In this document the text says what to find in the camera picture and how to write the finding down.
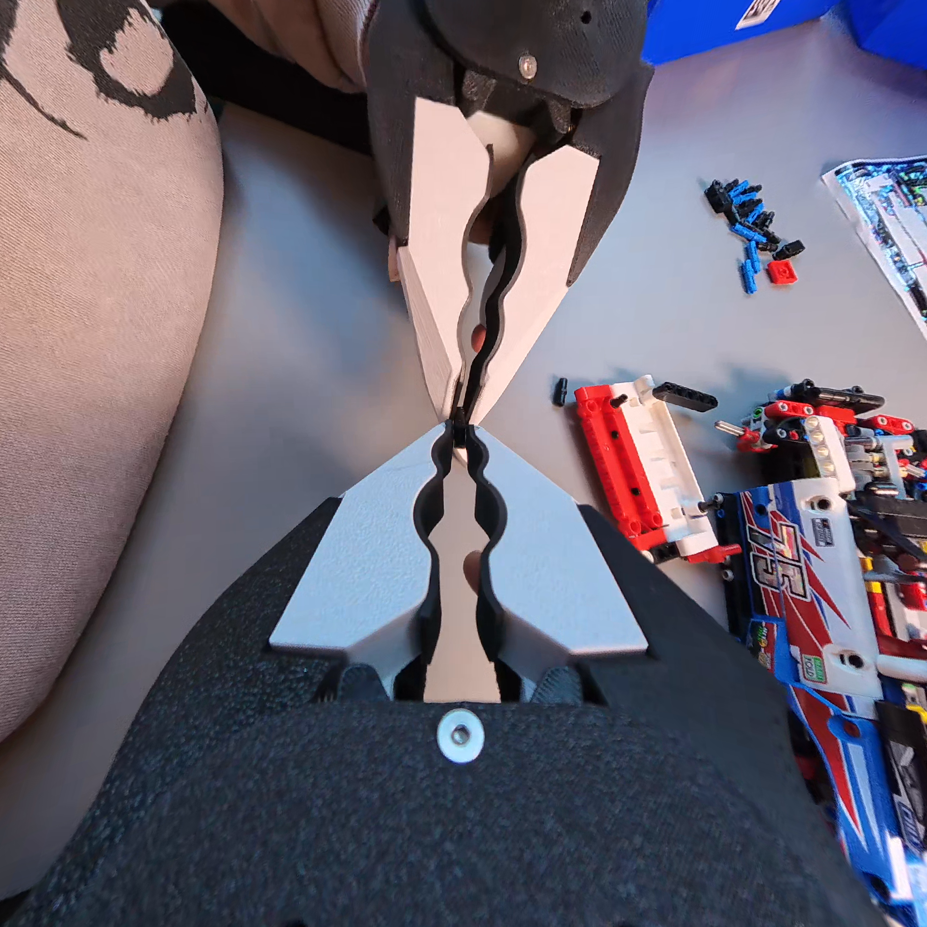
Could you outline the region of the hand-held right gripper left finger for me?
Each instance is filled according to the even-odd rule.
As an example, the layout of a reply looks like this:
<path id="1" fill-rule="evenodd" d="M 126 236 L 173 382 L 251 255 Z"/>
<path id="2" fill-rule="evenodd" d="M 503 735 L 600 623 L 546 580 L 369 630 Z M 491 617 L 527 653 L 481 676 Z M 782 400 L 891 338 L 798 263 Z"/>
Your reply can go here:
<path id="1" fill-rule="evenodd" d="M 420 699 L 441 624 L 437 553 L 453 427 L 435 426 L 345 492 L 270 636 L 274 651 L 377 670 Z"/>

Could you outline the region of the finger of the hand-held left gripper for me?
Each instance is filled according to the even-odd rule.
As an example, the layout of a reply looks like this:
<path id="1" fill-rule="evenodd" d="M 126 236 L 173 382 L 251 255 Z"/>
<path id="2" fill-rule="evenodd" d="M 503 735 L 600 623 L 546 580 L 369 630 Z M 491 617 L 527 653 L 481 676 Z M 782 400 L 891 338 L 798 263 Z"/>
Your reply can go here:
<path id="1" fill-rule="evenodd" d="M 564 145 L 519 177 L 515 231 L 486 305 L 487 350 L 468 382 L 465 416 L 480 424 L 500 399 L 568 290 L 568 276 L 599 161 Z"/>
<path id="2" fill-rule="evenodd" d="M 409 229 L 398 270 L 439 421 L 451 418 L 464 375 L 459 326 L 472 295 L 465 244 L 490 197 L 493 161 L 493 145 L 456 106 L 415 100 Z"/>

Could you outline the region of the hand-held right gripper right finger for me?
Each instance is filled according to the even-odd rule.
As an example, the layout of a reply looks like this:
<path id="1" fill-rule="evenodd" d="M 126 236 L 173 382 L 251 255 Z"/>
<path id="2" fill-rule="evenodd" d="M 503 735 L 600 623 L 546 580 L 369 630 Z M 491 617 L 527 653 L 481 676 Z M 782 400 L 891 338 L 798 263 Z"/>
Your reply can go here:
<path id="1" fill-rule="evenodd" d="M 581 662 L 646 653 L 646 638 L 576 501 L 479 426 L 466 429 L 487 537 L 477 625 L 504 701 L 580 702 Z"/>

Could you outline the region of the pile of blue black pins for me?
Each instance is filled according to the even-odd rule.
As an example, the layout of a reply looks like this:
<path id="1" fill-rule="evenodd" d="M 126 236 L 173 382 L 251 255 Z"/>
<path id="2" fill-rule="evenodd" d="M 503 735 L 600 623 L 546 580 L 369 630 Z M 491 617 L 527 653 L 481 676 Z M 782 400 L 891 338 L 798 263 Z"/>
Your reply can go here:
<path id="1" fill-rule="evenodd" d="M 757 279 L 763 269 L 763 255 L 771 259 L 782 246 L 782 238 L 772 231 L 774 212 L 768 211 L 761 197 L 762 185 L 748 180 L 713 180 L 703 192 L 714 214 L 722 215 L 730 231 L 744 244 L 739 275 L 744 292 L 757 292 Z"/>

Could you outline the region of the red and white lego panel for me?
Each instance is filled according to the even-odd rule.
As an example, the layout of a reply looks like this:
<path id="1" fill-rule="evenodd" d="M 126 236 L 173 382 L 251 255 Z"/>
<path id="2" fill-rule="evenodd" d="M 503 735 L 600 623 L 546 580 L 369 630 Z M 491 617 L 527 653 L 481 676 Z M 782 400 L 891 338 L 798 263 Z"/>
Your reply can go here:
<path id="1" fill-rule="evenodd" d="M 619 530 L 650 562 L 720 564 L 742 552 L 720 544 L 666 402 L 653 377 L 575 390 L 576 411 Z"/>

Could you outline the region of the black lego beam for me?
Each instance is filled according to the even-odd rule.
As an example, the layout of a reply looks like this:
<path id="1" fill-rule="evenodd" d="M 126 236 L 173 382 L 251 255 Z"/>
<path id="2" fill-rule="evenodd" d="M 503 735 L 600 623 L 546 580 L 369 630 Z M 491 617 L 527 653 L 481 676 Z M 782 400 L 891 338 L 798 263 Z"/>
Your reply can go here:
<path id="1" fill-rule="evenodd" d="M 655 386 L 652 395 L 655 400 L 699 413 L 713 411 L 717 407 L 717 398 L 714 395 L 669 381 Z"/>

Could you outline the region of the blue white red lego car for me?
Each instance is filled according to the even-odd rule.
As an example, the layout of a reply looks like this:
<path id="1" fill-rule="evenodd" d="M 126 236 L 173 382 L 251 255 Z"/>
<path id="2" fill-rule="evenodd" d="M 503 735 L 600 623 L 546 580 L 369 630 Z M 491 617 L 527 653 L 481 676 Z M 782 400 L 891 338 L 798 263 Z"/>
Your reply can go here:
<path id="1" fill-rule="evenodd" d="M 730 632 L 786 689 L 794 756 L 888 918 L 926 922 L 925 430 L 810 379 L 739 426 L 765 482 L 718 496 Z"/>

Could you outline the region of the blue bin with white tag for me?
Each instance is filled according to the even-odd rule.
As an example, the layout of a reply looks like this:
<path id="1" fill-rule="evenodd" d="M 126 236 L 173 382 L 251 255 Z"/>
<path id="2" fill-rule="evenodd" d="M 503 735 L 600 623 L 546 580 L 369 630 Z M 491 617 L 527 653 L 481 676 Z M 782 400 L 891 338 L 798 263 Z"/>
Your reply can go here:
<path id="1" fill-rule="evenodd" d="M 824 16 L 833 1 L 650 1 L 642 57 L 660 65 Z"/>

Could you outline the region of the instruction booklet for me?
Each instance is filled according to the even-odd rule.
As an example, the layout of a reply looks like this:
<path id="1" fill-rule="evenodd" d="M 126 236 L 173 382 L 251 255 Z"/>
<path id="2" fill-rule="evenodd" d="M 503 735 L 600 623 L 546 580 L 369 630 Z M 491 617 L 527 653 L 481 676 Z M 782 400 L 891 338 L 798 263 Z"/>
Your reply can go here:
<path id="1" fill-rule="evenodd" d="M 926 156 L 853 160 L 822 181 L 926 333 Z"/>

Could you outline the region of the plain blue bin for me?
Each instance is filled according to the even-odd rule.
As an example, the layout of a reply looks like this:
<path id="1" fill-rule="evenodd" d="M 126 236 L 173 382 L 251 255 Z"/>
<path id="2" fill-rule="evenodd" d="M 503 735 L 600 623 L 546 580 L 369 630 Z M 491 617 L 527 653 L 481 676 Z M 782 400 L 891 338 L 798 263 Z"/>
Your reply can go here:
<path id="1" fill-rule="evenodd" d="M 926 69 L 926 1 L 847 1 L 857 45 L 872 54 Z"/>

